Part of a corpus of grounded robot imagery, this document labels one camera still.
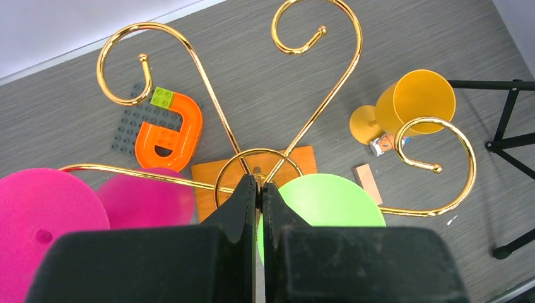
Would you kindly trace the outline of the green plastic wine glass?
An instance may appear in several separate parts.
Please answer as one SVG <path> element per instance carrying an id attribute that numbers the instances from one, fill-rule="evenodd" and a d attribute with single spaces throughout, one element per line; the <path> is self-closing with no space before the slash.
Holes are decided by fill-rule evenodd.
<path id="1" fill-rule="evenodd" d="M 257 229 L 257 250 L 265 263 L 266 225 L 279 243 L 281 229 L 297 227 L 385 227 L 385 219 L 372 197 L 351 180 L 334 174 L 308 174 L 281 187 L 269 184 L 262 191 L 262 216 Z"/>

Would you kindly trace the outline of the pink plastic wine glass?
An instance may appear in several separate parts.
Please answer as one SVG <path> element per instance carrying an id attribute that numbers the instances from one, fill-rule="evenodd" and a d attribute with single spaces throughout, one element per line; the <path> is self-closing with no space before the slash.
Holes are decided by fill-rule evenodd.
<path id="1" fill-rule="evenodd" d="M 94 190 L 56 169 L 26 169 L 1 179 L 1 301 L 23 302 L 46 252 L 62 235 L 185 225 L 192 188 L 115 175 Z"/>

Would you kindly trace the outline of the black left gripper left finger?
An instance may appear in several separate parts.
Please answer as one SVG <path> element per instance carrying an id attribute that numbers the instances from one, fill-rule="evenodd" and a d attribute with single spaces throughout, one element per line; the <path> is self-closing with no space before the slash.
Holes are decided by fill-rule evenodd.
<path id="1" fill-rule="evenodd" d="M 66 234 L 26 301 L 253 302 L 255 199 L 255 180 L 244 175 L 199 225 Z"/>

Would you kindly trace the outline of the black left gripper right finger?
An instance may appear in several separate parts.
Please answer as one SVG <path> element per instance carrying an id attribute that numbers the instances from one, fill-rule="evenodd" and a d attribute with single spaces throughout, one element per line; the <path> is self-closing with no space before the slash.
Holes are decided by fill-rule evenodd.
<path id="1" fill-rule="evenodd" d="M 467 302 L 442 238 L 419 227 L 313 227 L 262 193 L 267 302 Z"/>

